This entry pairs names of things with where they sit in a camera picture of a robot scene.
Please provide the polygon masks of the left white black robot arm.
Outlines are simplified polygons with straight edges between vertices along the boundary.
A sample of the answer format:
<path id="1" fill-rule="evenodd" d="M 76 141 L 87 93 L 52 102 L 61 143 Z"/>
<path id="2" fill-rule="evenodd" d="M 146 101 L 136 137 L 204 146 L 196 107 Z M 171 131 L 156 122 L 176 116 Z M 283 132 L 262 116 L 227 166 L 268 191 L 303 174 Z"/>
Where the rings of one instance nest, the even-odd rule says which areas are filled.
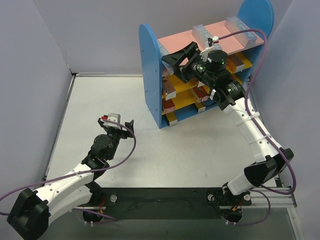
<path id="1" fill-rule="evenodd" d="M 95 137 L 87 156 L 67 174 L 48 180 L 32 190 L 23 189 L 7 216 L 7 223 L 24 239 L 37 240 L 57 218 L 72 209 L 100 203 L 102 193 L 95 182 L 112 169 L 109 161 L 121 139 L 135 138 L 134 121 L 120 123 L 120 115 L 110 113 L 98 119 L 105 130 Z"/>

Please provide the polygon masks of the plain silver box diagonal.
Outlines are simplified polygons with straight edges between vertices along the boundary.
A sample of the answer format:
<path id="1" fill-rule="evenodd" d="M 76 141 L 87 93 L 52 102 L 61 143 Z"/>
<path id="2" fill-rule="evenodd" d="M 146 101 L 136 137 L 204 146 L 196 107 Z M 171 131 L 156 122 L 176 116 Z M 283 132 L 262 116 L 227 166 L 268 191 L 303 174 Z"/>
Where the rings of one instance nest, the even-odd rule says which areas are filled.
<path id="1" fill-rule="evenodd" d="M 214 49 L 217 50 L 222 49 L 218 42 L 213 42 L 214 37 L 202 24 L 193 26 L 191 34 L 202 49 L 207 49 L 209 47 L 214 47 Z"/>

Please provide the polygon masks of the black toothpaste box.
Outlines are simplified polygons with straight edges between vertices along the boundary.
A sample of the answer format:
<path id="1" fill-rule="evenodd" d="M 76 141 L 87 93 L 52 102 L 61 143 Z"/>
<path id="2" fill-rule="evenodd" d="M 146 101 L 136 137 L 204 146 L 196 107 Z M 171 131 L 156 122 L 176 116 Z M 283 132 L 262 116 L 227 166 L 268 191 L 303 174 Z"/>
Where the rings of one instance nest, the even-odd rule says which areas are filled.
<path id="1" fill-rule="evenodd" d="M 166 117 L 166 120 L 167 120 L 167 123 L 168 123 L 169 127 L 172 127 L 172 126 L 178 124 L 178 119 L 177 119 L 177 117 L 176 117 L 174 112 L 167 113 L 165 115 L 165 117 Z"/>

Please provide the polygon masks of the silver RO toothpaste box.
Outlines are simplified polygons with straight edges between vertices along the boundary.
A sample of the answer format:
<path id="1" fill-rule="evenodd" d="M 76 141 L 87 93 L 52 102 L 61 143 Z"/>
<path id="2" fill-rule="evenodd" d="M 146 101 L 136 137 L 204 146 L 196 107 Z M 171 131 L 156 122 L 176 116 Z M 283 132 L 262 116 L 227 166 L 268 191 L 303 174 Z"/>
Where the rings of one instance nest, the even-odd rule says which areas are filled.
<path id="1" fill-rule="evenodd" d="M 202 112 L 204 112 L 204 111 L 206 110 L 206 107 L 205 107 L 202 103 L 196 102 L 196 103 L 195 103 L 195 107 L 196 107 L 196 109 L 197 109 L 197 113 L 198 113 L 198 114 L 199 114 L 199 113 L 202 113 Z"/>

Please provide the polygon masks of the red 3D toothpaste box top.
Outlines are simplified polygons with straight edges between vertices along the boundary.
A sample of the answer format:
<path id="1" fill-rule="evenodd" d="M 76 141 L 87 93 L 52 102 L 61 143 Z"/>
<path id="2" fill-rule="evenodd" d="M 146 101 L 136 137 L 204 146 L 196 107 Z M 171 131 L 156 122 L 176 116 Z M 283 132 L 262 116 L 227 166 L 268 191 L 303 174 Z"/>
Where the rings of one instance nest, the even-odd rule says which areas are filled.
<path id="1" fill-rule="evenodd" d="M 175 109 L 176 109 L 176 106 L 172 99 L 169 99 L 169 100 L 166 100 L 164 98 L 162 99 L 162 110 L 164 114 L 174 112 Z"/>

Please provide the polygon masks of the red 3d toothpaste box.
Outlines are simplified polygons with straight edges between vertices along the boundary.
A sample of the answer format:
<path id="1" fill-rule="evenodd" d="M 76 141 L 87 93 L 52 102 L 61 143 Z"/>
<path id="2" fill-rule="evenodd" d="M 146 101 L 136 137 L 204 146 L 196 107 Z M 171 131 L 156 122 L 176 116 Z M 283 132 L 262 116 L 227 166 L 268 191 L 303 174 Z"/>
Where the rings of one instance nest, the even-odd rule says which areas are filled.
<path id="1" fill-rule="evenodd" d="M 169 100 L 166 100 L 164 98 L 162 99 L 162 110 L 164 114 L 174 112 L 175 109 L 176 109 L 176 106 L 172 99 L 169 99 Z"/>
<path id="2" fill-rule="evenodd" d="M 209 95 L 203 86 L 192 88 L 192 94 L 199 104 L 209 99 Z"/>

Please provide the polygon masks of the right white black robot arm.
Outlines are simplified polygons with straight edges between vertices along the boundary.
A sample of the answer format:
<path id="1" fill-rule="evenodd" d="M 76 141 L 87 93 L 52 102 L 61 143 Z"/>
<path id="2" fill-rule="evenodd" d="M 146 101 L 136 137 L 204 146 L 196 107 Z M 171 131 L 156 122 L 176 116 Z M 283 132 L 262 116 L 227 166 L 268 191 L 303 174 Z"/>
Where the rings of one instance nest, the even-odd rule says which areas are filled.
<path id="1" fill-rule="evenodd" d="M 193 41 L 161 59 L 182 82 L 196 80 L 210 89 L 210 99 L 233 120 L 253 153 L 254 163 L 225 184 L 221 192 L 225 203 L 233 204 L 241 194 L 260 187 L 285 169 L 294 157 L 292 150 L 284 149 L 263 125 L 247 92 L 226 69 L 228 54 L 225 51 L 211 48 L 203 53 Z"/>

